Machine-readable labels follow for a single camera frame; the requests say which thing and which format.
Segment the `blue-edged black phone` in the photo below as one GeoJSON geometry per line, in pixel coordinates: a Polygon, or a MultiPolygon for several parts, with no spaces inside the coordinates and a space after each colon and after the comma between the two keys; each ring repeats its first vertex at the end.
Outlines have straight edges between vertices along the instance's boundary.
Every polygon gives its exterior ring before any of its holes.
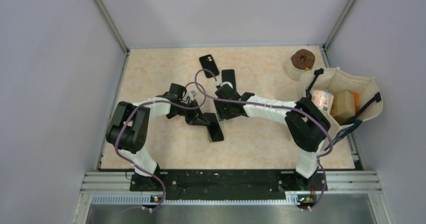
{"type": "Polygon", "coordinates": [[[234,69],[224,69],[221,71],[221,75],[222,75],[222,82],[229,82],[232,85],[233,89],[237,88],[234,69]]]}

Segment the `black phone case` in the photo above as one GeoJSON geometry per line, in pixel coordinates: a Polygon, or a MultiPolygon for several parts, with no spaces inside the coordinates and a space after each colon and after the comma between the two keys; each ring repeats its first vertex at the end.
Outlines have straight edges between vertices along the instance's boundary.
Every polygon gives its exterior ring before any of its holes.
{"type": "Polygon", "coordinates": [[[202,69],[207,69],[207,71],[204,72],[206,78],[213,78],[220,74],[216,62],[211,54],[199,57],[199,62],[202,69]]]}

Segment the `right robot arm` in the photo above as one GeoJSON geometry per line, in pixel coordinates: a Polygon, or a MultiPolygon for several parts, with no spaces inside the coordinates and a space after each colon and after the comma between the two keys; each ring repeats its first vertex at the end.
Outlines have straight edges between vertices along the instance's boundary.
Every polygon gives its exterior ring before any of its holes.
{"type": "Polygon", "coordinates": [[[331,124],[307,97],[298,101],[280,101],[250,92],[239,94],[229,82],[217,84],[215,105],[220,119],[261,118],[284,124],[299,147],[295,185],[308,190],[315,183],[314,174],[325,139],[330,140],[331,124]]]}

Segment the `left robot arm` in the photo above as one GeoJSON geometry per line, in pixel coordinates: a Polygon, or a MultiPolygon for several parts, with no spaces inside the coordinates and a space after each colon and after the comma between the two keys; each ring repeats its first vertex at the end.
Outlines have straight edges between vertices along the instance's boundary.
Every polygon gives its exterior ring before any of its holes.
{"type": "Polygon", "coordinates": [[[118,103],[108,125],[105,139],[120,156],[131,161],[135,176],[148,190],[156,190],[161,184],[158,164],[148,153],[145,142],[150,120],[157,117],[171,119],[183,116],[190,126],[208,127],[210,122],[201,112],[194,94],[173,83],[163,95],[142,101],[118,103]]]}

